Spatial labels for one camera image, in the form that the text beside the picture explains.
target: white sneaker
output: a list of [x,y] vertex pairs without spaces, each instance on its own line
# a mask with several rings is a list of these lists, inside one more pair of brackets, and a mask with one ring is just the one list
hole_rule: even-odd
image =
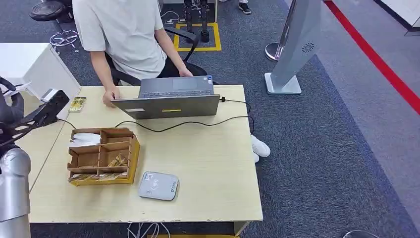
[[253,153],[255,163],[260,160],[260,156],[257,155],[255,152]]
[[261,157],[267,157],[270,155],[271,150],[267,144],[258,140],[255,136],[251,135],[252,151]]

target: cardboard box compartment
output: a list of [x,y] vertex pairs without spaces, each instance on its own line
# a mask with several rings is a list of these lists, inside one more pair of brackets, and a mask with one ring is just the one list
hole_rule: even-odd
[[72,131],[101,136],[99,145],[70,147],[69,182],[75,186],[134,182],[140,144],[127,128],[86,128]]

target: laptop lid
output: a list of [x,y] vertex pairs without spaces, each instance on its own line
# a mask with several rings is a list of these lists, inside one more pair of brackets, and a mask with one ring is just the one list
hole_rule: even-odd
[[115,99],[111,102],[134,119],[214,116],[220,95]]

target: stool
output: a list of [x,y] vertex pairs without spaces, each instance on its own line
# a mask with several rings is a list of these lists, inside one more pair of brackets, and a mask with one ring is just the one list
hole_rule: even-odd
[[57,29],[57,33],[50,37],[50,44],[54,46],[54,50],[57,51],[57,47],[71,45],[74,52],[79,52],[74,46],[74,42],[77,40],[78,34],[76,31],[65,31],[62,29],[60,24],[57,22],[57,18],[65,13],[65,6],[57,1],[45,1],[34,6],[29,13],[29,16],[36,21],[52,21]]

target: white cabinet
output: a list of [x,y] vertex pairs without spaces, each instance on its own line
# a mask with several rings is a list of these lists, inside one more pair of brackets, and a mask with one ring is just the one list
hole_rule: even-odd
[[[49,43],[0,44],[0,76],[13,85],[31,82],[27,91],[38,99],[55,88],[63,90],[71,102],[81,89]],[[70,102],[57,115],[60,119],[67,118]]]

